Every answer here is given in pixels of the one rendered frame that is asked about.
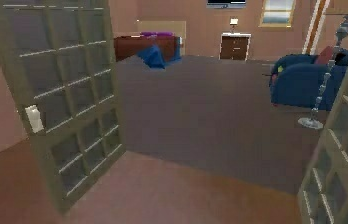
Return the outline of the blue blanket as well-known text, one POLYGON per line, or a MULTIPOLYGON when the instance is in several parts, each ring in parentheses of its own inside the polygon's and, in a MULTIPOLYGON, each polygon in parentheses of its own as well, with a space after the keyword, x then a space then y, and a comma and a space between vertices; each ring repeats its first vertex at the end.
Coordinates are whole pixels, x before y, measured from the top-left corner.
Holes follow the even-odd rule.
POLYGON ((169 59, 166 60, 163 56, 163 51, 157 45, 153 45, 139 51, 137 56, 145 65, 152 69, 165 69, 167 66, 181 59, 179 47, 176 47, 174 50, 174 55, 170 56, 169 59))

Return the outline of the brown wooden bed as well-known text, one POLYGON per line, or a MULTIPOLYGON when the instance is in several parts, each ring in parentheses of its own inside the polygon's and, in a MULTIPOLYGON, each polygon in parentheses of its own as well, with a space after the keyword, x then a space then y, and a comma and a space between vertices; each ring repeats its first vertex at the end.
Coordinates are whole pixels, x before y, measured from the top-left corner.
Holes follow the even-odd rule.
POLYGON ((180 55, 185 52, 186 40, 185 21, 137 21, 137 32, 114 38, 114 49, 117 61, 136 55, 139 51, 157 45, 166 60, 174 55, 176 47, 180 48, 180 55), (145 37, 140 32, 173 32, 174 36, 145 37))

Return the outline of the purple pillow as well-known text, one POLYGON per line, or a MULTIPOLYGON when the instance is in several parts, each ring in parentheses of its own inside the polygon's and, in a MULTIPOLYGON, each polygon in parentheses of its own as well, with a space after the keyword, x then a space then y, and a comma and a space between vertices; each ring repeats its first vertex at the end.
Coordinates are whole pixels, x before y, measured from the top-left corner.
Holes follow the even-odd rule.
POLYGON ((174 33, 173 32, 144 31, 144 32, 140 32, 140 35, 145 36, 145 37, 157 37, 157 36, 169 37, 169 36, 174 36, 174 33))

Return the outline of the dark brown nightstand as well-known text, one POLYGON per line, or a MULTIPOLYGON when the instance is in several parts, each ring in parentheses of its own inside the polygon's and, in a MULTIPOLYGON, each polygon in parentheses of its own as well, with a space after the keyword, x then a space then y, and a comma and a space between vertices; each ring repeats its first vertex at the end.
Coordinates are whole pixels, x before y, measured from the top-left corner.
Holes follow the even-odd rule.
POLYGON ((248 33, 222 33, 220 43, 220 59, 246 61, 251 35, 248 33))

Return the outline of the olive glass-paned room door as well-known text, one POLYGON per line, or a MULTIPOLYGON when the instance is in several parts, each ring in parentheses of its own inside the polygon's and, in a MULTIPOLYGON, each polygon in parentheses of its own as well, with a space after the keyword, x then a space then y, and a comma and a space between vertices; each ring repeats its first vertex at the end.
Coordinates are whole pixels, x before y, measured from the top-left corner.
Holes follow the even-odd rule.
POLYGON ((0 66, 60 213, 125 152, 115 64, 108 0, 0 0, 0 66))
POLYGON ((297 199, 301 224, 348 224, 348 70, 297 199))

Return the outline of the blue sofa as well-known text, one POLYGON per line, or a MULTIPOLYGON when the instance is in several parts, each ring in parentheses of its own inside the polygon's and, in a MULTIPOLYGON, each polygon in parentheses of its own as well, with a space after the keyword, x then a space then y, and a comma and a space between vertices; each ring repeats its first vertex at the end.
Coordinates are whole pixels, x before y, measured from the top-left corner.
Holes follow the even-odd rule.
MULTIPOLYGON (((323 94, 320 110, 330 111, 348 68, 334 65, 331 77, 323 94)), ((318 55, 289 54, 275 62, 269 79, 270 102, 273 105, 287 105, 312 108, 323 82, 326 65, 315 64, 318 55)))

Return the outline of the yellow framed window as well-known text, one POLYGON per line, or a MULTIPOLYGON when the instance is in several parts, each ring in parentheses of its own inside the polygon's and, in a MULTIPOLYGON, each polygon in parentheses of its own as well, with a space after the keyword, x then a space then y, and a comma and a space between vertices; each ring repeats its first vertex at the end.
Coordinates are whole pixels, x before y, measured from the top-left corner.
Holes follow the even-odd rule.
POLYGON ((289 28, 296 0, 263 0, 260 27, 289 28))

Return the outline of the grey floor lamp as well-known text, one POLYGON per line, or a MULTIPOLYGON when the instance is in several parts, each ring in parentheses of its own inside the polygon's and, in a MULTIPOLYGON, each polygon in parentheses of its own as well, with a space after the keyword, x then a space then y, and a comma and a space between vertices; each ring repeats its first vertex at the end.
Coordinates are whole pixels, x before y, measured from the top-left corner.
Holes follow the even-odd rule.
POLYGON ((323 124, 317 120, 317 114, 319 112, 319 106, 321 104, 323 94, 326 90, 327 82, 331 77, 331 72, 335 65, 335 59, 338 53, 341 51, 341 43, 343 39, 348 36, 348 14, 343 16, 343 21, 340 23, 338 29, 336 30, 335 36, 336 43, 333 46, 331 58, 328 60, 328 63, 326 65, 324 79, 319 87, 319 92, 315 100, 315 105, 311 109, 310 115, 308 117, 302 117, 298 120, 298 123, 306 128, 315 130, 320 130, 323 128, 323 124))

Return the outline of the red cushion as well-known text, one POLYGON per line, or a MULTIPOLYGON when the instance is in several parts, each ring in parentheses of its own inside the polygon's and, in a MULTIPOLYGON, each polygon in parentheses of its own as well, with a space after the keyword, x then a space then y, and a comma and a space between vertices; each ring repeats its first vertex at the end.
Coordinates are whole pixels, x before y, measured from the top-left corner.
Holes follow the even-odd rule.
POLYGON ((316 58, 314 63, 315 64, 320 64, 320 65, 326 65, 332 59, 332 55, 333 55, 333 47, 332 46, 327 46, 318 55, 318 57, 316 58))

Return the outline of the brown room door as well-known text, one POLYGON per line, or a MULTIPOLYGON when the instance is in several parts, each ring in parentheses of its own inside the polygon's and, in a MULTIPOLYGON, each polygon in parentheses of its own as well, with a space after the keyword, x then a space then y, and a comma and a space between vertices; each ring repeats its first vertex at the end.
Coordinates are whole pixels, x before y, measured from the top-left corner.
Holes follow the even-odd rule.
POLYGON ((302 48, 303 54, 313 54, 317 48, 322 27, 326 18, 326 10, 331 0, 315 0, 314 11, 311 15, 305 43, 302 48))

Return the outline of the black cushion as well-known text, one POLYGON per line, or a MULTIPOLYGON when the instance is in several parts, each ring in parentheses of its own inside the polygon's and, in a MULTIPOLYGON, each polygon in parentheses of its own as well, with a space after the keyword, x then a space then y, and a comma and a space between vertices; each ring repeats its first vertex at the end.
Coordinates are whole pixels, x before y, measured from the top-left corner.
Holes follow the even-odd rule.
POLYGON ((338 53, 335 57, 335 64, 338 66, 346 66, 347 65, 347 54, 346 53, 338 53))

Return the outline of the black wall television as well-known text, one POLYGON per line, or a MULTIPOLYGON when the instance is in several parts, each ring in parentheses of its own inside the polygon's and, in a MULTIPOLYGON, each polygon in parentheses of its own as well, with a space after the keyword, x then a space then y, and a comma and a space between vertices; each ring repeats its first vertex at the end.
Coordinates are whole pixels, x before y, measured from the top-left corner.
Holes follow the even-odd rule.
POLYGON ((244 8, 246 0, 206 0, 206 6, 216 9, 244 8))

